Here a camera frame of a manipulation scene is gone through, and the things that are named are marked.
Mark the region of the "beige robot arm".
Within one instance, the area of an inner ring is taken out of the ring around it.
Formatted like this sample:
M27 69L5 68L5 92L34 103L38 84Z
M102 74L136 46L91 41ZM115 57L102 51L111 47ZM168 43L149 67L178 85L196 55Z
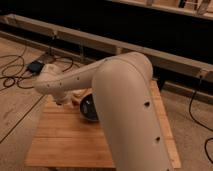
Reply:
M34 88L59 104L70 91L90 88L117 171L174 171L153 104L152 77L148 57L129 52L65 73L47 64Z

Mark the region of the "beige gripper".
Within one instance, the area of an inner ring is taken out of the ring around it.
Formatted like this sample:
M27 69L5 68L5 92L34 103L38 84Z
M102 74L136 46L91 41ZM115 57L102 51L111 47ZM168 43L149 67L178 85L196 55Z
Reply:
M72 96L69 93L62 92L54 94L53 99L57 105L79 104L90 93L90 89L75 90L72 92Z

